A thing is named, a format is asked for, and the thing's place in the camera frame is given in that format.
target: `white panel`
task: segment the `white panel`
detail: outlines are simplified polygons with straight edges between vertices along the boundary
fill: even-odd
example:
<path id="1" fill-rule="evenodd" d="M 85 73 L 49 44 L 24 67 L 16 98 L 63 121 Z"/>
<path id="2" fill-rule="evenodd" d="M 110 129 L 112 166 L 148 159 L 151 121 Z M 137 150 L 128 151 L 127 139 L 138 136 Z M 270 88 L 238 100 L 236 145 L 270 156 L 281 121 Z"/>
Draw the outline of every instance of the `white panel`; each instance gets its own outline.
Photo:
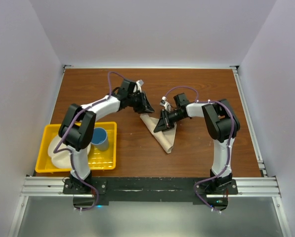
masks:
<path id="1" fill-rule="evenodd" d="M 295 0 L 278 0 L 240 66 L 268 175 L 295 236 Z"/>
<path id="2" fill-rule="evenodd" d="M 54 106 L 61 64 L 28 0 L 0 0 L 0 236 Z"/>
<path id="3" fill-rule="evenodd" d="M 239 65 L 275 0 L 31 0 L 63 64 Z"/>

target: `wooden table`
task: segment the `wooden table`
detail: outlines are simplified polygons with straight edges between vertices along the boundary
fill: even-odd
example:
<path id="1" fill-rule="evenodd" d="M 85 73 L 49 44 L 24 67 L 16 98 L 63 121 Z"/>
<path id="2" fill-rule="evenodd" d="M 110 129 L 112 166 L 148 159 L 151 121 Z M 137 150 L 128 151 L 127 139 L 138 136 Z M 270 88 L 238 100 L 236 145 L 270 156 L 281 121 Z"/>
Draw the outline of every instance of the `wooden table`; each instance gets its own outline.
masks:
<path id="1" fill-rule="evenodd" d="M 226 98 L 233 107 L 241 130 L 232 153 L 234 177 L 260 177 L 250 133 L 232 70 L 207 69 L 67 69 L 59 91 L 51 123 L 61 123 L 70 104 L 87 104 L 108 93 L 107 72 L 116 71 L 132 80 L 144 80 L 143 90 L 159 118 L 160 99 L 174 86 L 188 85 L 199 91 L 200 100 Z M 112 86 L 122 79 L 112 76 Z M 185 92 L 193 101 L 195 93 L 177 89 L 169 95 Z M 213 161 L 213 141 L 203 118 L 184 119 L 178 123 L 174 148 L 167 155 L 147 130 L 132 108 L 111 114 L 100 121 L 118 124 L 117 167 L 109 171 L 93 171 L 96 176 L 150 176 L 150 177 L 208 177 Z M 48 174 L 67 176 L 68 173 Z"/>

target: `black strip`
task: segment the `black strip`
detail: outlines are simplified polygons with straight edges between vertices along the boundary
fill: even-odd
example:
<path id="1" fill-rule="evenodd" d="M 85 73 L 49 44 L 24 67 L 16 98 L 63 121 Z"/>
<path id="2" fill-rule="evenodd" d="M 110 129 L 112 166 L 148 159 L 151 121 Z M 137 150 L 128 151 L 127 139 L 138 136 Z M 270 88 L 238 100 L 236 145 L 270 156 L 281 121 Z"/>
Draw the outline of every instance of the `black strip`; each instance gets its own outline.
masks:
<path id="1" fill-rule="evenodd" d="M 152 202 L 191 202 L 203 204 L 194 193 L 193 186 L 204 178 L 117 178 L 93 177 L 92 184 L 99 190 L 98 205 L 108 205 L 110 201 L 152 201 Z M 208 201 L 206 186 L 201 185 L 198 193 Z M 211 194 L 237 194 L 236 181 L 232 180 L 227 186 L 220 187 Z M 77 194 L 74 187 L 65 188 L 63 194 Z M 75 198 L 74 203 L 90 202 L 87 198 Z"/>

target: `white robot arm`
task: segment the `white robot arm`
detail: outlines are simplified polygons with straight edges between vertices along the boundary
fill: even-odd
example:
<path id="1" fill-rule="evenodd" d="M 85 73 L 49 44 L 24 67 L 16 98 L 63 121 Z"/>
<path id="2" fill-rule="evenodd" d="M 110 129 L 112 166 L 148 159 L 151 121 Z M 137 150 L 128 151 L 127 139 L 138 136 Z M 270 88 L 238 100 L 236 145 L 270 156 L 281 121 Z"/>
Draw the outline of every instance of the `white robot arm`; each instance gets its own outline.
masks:
<path id="1" fill-rule="evenodd" d="M 184 93 L 174 96 L 174 100 L 176 109 L 171 110 L 172 106 L 167 101 L 167 98 L 162 98 L 160 104 L 165 109 L 161 112 L 161 118 L 154 132 L 172 129 L 175 122 L 184 118 L 205 118 L 208 132 L 214 143 L 214 159 L 210 175 L 213 177 L 222 173 L 216 181 L 217 186 L 230 182 L 232 180 L 230 157 L 236 133 L 240 130 L 240 123 L 228 101 L 224 99 L 217 103 L 211 103 L 210 101 L 207 103 L 190 103 Z M 225 107 L 231 112 L 234 121 L 234 130 L 229 142 L 231 117 L 226 112 Z"/>
<path id="2" fill-rule="evenodd" d="M 84 189 L 86 192 L 88 188 L 79 181 L 79 178 L 86 183 L 91 182 L 86 148 L 91 142 L 95 122 L 108 114 L 115 113 L 128 106 L 133 107 L 134 111 L 139 114 L 154 112 L 146 98 L 145 92 L 141 89 L 142 85 L 143 81 L 141 80 L 133 82 L 124 79 L 121 86 L 115 88 L 111 95 L 107 95 L 101 100 L 90 104 L 81 106 L 72 104 L 68 108 L 58 132 L 60 137 L 63 137 L 69 129 L 74 117 L 82 110 L 88 108 L 77 119 L 77 121 L 81 122 L 81 125 L 74 124 L 63 142 L 73 153 L 72 163 L 75 169 L 72 169 L 70 179 L 80 187 L 80 190 Z"/>

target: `beige cloth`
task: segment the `beige cloth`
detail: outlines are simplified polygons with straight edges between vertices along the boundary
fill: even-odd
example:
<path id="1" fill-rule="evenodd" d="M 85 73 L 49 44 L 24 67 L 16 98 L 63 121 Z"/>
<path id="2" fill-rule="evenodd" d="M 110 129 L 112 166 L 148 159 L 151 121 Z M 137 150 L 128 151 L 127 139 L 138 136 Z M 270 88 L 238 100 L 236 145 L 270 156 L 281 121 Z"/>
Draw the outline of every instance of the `beige cloth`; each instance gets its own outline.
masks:
<path id="1" fill-rule="evenodd" d="M 154 133 L 154 129 L 158 123 L 157 118 L 151 118 L 148 114 L 142 114 L 140 118 L 143 120 L 145 125 L 147 126 L 148 130 L 151 132 L 151 134 L 155 137 L 155 139 L 159 142 L 159 144 L 162 146 L 164 151 L 169 154 L 171 153 L 171 150 L 173 149 L 173 143 L 175 141 L 175 135 L 176 135 L 176 128 L 177 125 L 175 124 L 175 127 L 169 131 L 159 131 Z"/>

